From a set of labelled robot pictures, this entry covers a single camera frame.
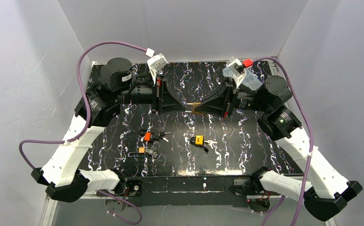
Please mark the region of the small brass padlock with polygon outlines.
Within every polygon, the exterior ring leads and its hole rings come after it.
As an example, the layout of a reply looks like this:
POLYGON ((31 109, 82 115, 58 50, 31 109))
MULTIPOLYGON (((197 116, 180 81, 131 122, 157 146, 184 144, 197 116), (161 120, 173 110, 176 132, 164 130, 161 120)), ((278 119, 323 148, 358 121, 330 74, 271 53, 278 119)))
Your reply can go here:
POLYGON ((196 110, 197 106, 200 104, 201 102, 186 103, 186 112, 192 114, 201 114, 201 112, 196 110))

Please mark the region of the yellow padlock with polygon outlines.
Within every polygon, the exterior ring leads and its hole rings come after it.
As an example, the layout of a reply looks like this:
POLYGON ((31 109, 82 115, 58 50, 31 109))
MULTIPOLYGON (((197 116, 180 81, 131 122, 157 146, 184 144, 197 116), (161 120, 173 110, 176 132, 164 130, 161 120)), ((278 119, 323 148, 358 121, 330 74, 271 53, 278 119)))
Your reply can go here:
POLYGON ((205 153, 209 152, 208 148, 204 145, 206 142, 204 141, 203 135, 197 135, 195 137, 191 137, 189 142, 190 142, 190 144, 192 144, 196 147, 202 148, 205 151, 205 153))

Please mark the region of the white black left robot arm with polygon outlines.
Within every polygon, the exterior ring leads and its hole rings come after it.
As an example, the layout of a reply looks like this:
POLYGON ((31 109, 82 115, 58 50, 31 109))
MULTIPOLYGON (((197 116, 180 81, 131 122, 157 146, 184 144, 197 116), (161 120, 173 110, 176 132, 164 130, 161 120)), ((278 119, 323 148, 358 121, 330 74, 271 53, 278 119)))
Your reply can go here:
POLYGON ((94 66, 97 83, 77 104, 70 127, 49 161, 34 168, 31 175, 45 185, 53 200, 74 202, 86 192, 115 190, 124 176, 117 169, 86 171, 79 164, 96 138, 121 111, 122 105, 149 104, 155 114, 185 110, 171 94, 162 69, 167 65, 162 54, 148 59, 149 73, 137 75, 132 63, 122 57, 94 66))

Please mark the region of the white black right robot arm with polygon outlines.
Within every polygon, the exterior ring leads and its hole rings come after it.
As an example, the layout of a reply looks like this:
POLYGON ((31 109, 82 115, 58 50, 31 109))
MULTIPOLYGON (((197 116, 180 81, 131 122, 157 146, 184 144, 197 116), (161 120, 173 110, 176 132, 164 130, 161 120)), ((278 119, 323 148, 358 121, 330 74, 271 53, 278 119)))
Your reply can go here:
POLYGON ((281 147, 303 170, 306 178, 293 179, 262 167, 247 182, 233 185, 237 194, 275 192, 303 204, 320 221, 328 221, 355 198, 362 186, 342 176, 310 141, 301 122, 286 106, 292 97, 287 81, 270 76, 256 90, 234 87, 228 78, 221 87, 195 107, 197 112, 227 118, 233 109, 259 111, 262 131, 281 147))

